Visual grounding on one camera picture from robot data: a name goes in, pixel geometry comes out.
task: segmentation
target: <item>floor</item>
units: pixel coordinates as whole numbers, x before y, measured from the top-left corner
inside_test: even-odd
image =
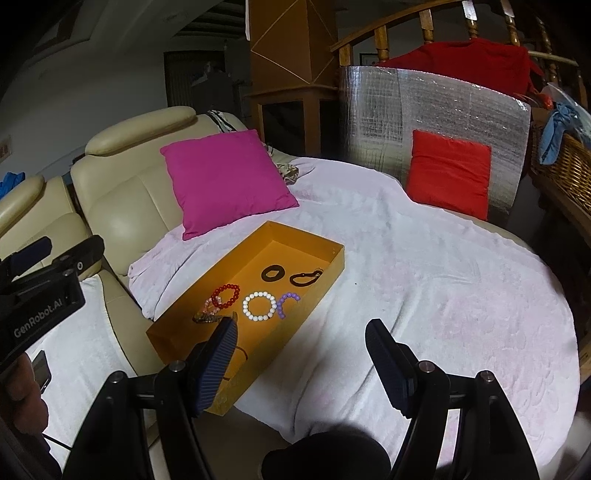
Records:
[[[258,480],[267,452],[288,445],[278,432],[237,408],[223,417],[204,413],[195,429],[216,480]],[[170,480],[160,440],[150,449],[150,457],[154,478]]]
[[[216,480],[257,480],[265,454],[288,445],[275,430],[236,408],[224,417],[206,413],[195,427]],[[568,438],[553,460],[540,469],[540,480],[566,480],[590,444],[591,389],[580,394]],[[155,479],[170,480],[160,440],[150,449],[150,456]]]

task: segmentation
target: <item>red pillow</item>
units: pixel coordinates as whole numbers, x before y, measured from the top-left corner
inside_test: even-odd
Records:
[[[490,178],[488,145],[413,130],[406,192],[415,202],[486,220]]]

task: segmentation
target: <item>wooden baluster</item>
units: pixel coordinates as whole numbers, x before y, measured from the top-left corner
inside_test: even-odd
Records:
[[[535,18],[535,21],[538,22],[538,27],[540,28],[542,42],[544,43],[544,49],[546,50],[546,53],[553,53],[552,44],[550,43],[550,37],[548,36],[548,32],[546,31],[546,26],[544,25],[544,22],[542,22],[541,18],[538,17]],[[551,82],[558,84],[558,69],[553,61],[548,62],[548,76],[550,77]]]
[[[353,47],[350,43],[339,48],[339,64],[342,67],[350,67],[353,64]]]
[[[423,40],[427,43],[433,43],[433,17],[429,9],[419,12],[421,18],[421,28],[423,29]]]
[[[585,83],[583,81],[583,77],[581,77],[581,71],[577,69],[577,81],[579,83],[579,100],[582,107],[585,109],[589,108],[589,103],[587,101],[587,89],[585,88]]]
[[[513,7],[509,3],[509,0],[501,0],[501,6],[505,13],[505,23],[507,24],[507,30],[509,30],[509,39],[511,43],[516,47],[519,47],[519,37],[517,35],[517,28],[515,27],[515,14],[513,13]]]
[[[464,8],[464,17],[466,17],[468,35],[470,35],[470,38],[477,38],[478,25],[476,24],[476,20],[478,20],[478,18],[476,16],[476,9],[474,9],[474,3],[472,0],[464,0],[462,2],[462,7]]]
[[[375,48],[378,50],[379,61],[388,60],[390,58],[388,45],[388,29],[385,25],[374,30]]]

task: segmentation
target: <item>blue cloth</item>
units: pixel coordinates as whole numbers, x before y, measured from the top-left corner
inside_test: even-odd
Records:
[[[4,198],[8,192],[21,183],[25,179],[25,173],[12,173],[9,171],[4,175],[4,179],[0,181],[0,199]]]
[[[541,165],[552,165],[556,161],[562,144],[562,135],[567,130],[577,131],[584,144],[589,142],[588,138],[580,137],[582,125],[577,111],[570,105],[557,102],[540,139],[538,160]]]

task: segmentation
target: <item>red cloth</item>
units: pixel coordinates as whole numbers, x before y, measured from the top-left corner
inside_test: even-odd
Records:
[[[407,195],[486,221],[491,148],[468,140],[413,130]]]
[[[430,43],[377,66],[437,73],[511,96],[534,91],[531,71],[544,76],[525,47],[503,45],[484,38]]]

